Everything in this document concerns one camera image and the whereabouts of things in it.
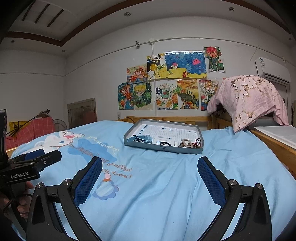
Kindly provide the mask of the left hand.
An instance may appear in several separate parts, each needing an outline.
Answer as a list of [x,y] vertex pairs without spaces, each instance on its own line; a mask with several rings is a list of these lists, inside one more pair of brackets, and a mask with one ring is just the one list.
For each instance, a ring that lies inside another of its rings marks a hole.
[[[27,181],[25,193],[30,193],[32,189],[34,189],[34,185],[30,181]],[[18,203],[20,204],[18,206],[18,212],[20,213],[20,216],[23,217],[24,219],[28,218],[31,199],[32,198],[30,196],[24,196],[24,197],[21,197],[18,201]],[[1,210],[3,210],[3,208],[6,206],[6,204],[9,201],[10,200],[5,195],[1,194]]]

